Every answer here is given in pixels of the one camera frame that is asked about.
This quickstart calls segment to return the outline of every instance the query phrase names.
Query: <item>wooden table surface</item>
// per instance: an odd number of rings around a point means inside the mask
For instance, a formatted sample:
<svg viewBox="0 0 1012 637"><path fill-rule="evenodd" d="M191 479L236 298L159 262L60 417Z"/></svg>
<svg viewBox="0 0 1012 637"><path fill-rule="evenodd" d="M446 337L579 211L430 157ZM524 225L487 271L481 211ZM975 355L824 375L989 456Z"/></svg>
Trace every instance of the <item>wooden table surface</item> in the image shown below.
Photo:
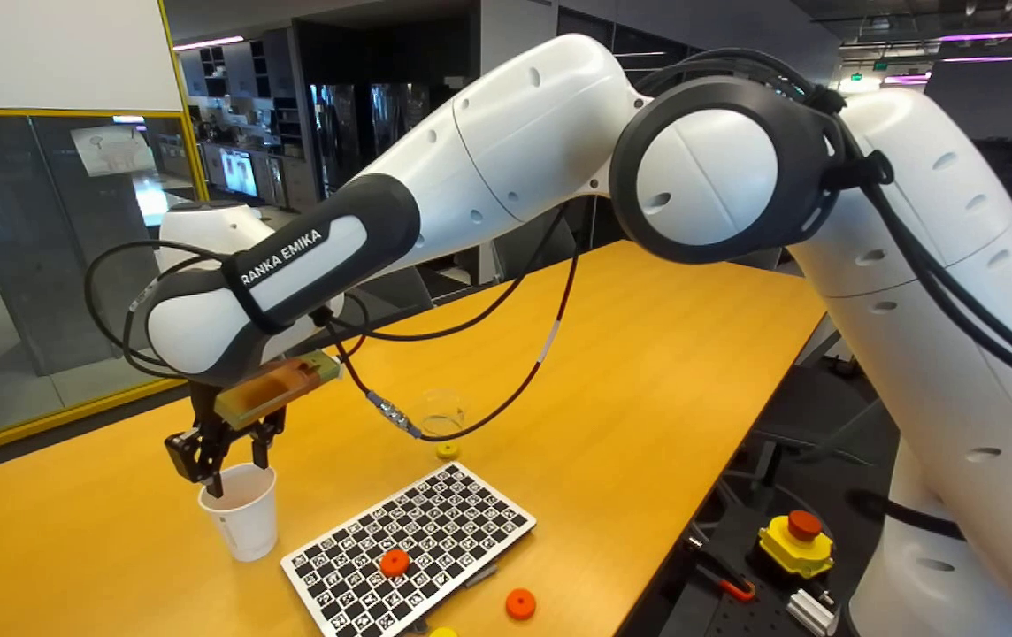
<svg viewBox="0 0 1012 637"><path fill-rule="evenodd" d="M473 421L541 351L564 275L566 265L533 271L463 337L373 339L355 362L410 417ZM459 321L487 298L391 330ZM633 243L582 256L544 371L459 443L459 461L538 526L430 621L459 637L611 632L818 317L821 302L792 275L669 265ZM179 400L0 468L0 632L319 632L276 560L437 468L345 378L321 385L271 444L279 544L240 566L165 463L163 434L186 423ZM508 586L538 594L532 621L505 620Z"/></svg>

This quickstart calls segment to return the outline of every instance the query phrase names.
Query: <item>white cup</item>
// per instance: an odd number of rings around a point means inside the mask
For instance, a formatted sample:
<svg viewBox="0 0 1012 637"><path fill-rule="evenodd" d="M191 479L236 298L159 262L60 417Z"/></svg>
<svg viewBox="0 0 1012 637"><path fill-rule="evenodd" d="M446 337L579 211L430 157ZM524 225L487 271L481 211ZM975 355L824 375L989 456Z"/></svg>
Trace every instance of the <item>white cup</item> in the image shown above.
<svg viewBox="0 0 1012 637"><path fill-rule="evenodd" d="M225 547L236 564L255 564L270 555L279 538L279 513L276 513L276 475L255 463L225 468L222 475L222 498L198 493L198 505L212 513Z"/></svg>

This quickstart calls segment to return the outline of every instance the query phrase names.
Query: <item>yellow table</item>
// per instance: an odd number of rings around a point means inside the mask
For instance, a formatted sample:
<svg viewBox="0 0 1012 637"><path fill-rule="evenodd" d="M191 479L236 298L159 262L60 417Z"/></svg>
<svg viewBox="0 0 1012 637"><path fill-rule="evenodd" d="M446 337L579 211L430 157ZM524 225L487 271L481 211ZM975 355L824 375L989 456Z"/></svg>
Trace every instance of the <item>yellow table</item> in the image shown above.
<svg viewBox="0 0 1012 637"><path fill-rule="evenodd" d="M566 265L532 275L481 330L419 348L367 342L365 378L415 417L500 404L544 342ZM395 330L450 326L487 293ZM611 632L821 317L803 278L669 265L633 243L579 259L578 293L532 393L459 461L538 516L500 573L430 613L459 637ZM191 505L163 434L170 404L0 468L0 632L316 632L276 560L230 564ZM289 408L271 444L276 555L437 468L351 383ZM538 594L532 621L503 613Z"/></svg>

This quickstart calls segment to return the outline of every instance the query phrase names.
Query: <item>checkerboard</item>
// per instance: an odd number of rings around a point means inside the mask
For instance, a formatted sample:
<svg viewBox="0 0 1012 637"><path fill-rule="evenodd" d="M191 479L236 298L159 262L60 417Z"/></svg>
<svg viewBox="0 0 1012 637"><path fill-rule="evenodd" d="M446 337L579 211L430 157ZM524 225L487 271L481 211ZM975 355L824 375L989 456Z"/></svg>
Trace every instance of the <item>checkerboard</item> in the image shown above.
<svg viewBox="0 0 1012 637"><path fill-rule="evenodd" d="M386 637L415 626L532 526L532 513L463 463L446 463L284 555L284 568L327 637ZM378 568L389 547L410 555L406 573Z"/></svg>

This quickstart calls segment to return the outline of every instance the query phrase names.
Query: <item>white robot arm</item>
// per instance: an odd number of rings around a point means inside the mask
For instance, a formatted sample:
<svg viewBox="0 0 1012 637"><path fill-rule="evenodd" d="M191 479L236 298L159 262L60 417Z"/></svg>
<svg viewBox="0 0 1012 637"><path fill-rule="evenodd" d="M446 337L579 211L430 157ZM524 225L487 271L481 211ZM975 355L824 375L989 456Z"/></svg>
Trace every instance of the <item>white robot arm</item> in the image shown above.
<svg viewBox="0 0 1012 637"><path fill-rule="evenodd" d="M920 271L933 262L1012 326L1012 200L925 95L862 95L834 116L830 95L769 76L709 73L646 100L597 42L552 37L222 269L163 275L138 302L141 330L170 368L225 385L330 298L578 194L611 198L624 230L671 262L790 249L901 429L892 498L967 534L889 525L853 605L861 631L1005 632L1012 355L989 351L1012 337L961 331L980 310L948 317Z"/></svg>

